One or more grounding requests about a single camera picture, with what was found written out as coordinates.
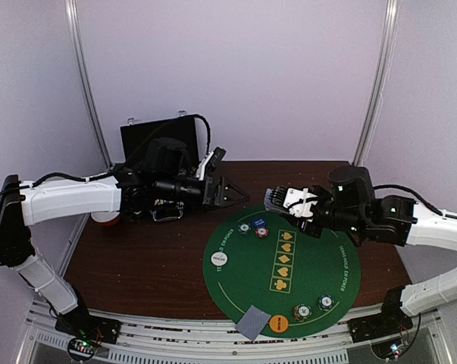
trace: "green poker mat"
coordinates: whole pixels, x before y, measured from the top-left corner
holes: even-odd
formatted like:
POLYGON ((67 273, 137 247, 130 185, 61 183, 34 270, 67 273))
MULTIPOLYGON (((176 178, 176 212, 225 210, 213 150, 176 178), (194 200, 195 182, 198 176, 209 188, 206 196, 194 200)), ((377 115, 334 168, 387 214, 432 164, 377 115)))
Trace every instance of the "green poker mat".
POLYGON ((268 323, 262 331, 278 338, 309 336, 336 324, 351 309, 361 283, 358 253, 345 234, 326 229, 320 239, 308 237, 263 205, 245 209, 217 228, 206 246, 203 275, 211 298, 235 323, 251 305, 285 316, 285 332, 272 331, 268 323), (254 218, 267 222, 267 237, 256 235, 254 218), (251 227, 245 235, 238 231, 242 223, 251 227), (227 255, 223 266, 211 262, 216 252, 227 255), (329 311, 319 308, 323 295, 334 300, 329 311), (304 322, 293 316, 299 304, 311 309, 304 322))

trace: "purple wall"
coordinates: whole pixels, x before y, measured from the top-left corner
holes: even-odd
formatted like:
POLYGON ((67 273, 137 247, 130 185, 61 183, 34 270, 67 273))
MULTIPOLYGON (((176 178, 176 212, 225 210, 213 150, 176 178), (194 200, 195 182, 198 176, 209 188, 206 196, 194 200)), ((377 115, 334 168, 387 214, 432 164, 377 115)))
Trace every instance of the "purple wall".
POLYGON ((227 159, 351 160, 387 2, 89 0, 78 15, 111 157, 128 118, 184 109, 227 159))
MULTIPOLYGON (((0 2, 0 189, 8 174, 94 174, 102 160, 82 99, 62 0, 0 2)), ((34 243, 58 267, 78 218, 33 227, 34 243)), ((33 299, 0 268, 0 364, 11 363, 33 299)))
MULTIPOLYGON (((401 3, 383 106, 365 165, 375 184, 403 184, 457 212, 457 1, 401 3)), ((457 253, 406 247, 414 282, 457 266, 457 253)), ((441 312, 457 352, 457 302, 441 312)))

